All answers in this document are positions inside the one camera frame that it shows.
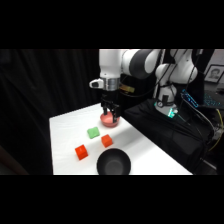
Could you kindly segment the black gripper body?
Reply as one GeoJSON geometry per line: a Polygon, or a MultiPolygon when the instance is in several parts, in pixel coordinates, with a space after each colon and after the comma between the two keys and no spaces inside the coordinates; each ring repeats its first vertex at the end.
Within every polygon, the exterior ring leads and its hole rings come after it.
{"type": "Polygon", "coordinates": [[[103,93],[101,97],[101,107],[107,108],[110,112],[118,112],[119,107],[119,100],[117,93],[103,93]]]}

